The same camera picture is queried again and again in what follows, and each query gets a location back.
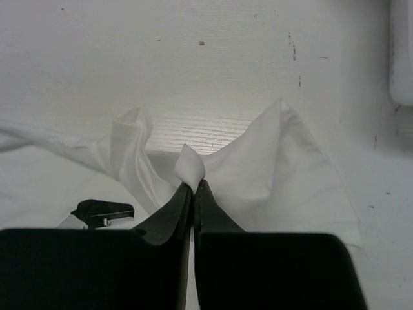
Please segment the white t shirt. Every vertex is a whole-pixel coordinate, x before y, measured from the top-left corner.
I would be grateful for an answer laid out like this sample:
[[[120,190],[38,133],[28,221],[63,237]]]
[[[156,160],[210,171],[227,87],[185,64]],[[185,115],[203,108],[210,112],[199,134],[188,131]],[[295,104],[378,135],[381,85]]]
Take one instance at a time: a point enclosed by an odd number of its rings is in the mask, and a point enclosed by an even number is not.
[[[300,115],[283,101],[234,141],[201,156],[151,152],[152,120],[141,108],[118,115],[110,134],[85,139],[1,122],[1,227],[70,227],[77,200],[129,201],[154,214],[180,183],[206,179],[218,205],[248,232],[329,233],[360,247],[359,225],[334,165]]]

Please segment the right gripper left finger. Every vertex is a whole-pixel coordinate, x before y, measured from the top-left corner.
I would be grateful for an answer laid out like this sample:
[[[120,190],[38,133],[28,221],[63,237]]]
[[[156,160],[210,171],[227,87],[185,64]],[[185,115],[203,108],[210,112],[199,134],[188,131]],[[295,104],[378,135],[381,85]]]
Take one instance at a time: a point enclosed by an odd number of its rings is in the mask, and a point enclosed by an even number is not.
[[[1,231],[2,309],[184,309],[192,189],[131,229]]]

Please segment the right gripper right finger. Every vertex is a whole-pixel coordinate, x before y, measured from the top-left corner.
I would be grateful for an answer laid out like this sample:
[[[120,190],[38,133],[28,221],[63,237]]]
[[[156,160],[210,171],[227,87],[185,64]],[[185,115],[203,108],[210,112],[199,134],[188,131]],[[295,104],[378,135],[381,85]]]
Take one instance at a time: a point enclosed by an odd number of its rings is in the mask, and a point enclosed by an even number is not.
[[[202,181],[194,196],[201,309],[366,309],[350,254],[323,233],[246,232]]]

